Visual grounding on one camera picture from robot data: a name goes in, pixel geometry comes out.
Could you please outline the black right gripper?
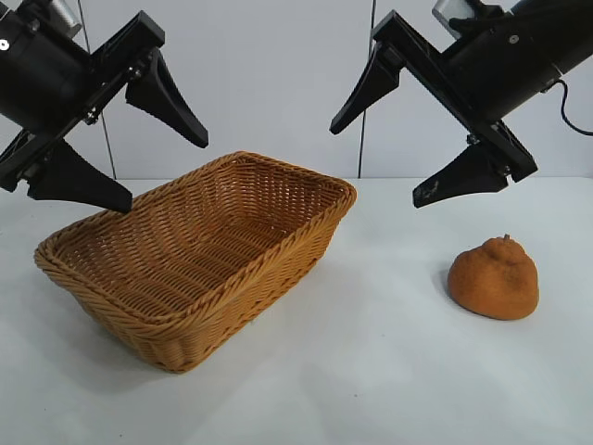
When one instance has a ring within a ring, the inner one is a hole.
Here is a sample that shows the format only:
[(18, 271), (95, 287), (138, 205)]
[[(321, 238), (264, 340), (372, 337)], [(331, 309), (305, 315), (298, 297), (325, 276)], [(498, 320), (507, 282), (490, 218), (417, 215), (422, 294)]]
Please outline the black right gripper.
[(468, 147), (417, 185), (421, 208), (453, 197), (497, 193), (537, 170), (504, 118), (592, 55), (589, 1), (439, 1), (435, 18), (454, 38), (437, 50), (397, 12), (372, 32), (374, 47), (355, 88), (330, 124), (340, 134), (412, 76), (469, 132)]

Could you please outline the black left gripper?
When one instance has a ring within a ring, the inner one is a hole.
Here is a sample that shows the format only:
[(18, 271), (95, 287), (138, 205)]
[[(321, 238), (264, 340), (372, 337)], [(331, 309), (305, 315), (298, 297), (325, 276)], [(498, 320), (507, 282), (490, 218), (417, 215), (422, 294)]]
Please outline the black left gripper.
[[(93, 53), (76, 44), (46, 7), (1, 10), (1, 113), (19, 134), (1, 155), (1, 186), (22, 173), (79, 122), (95, 122), (126, 85), (126, 102), (195, 146), (208, 130), (183, 99), (159, 48), (165, 32), (138, 12)], [(60, 140), (26, 171), (28, 196), (128, 213), (132, 193)]]

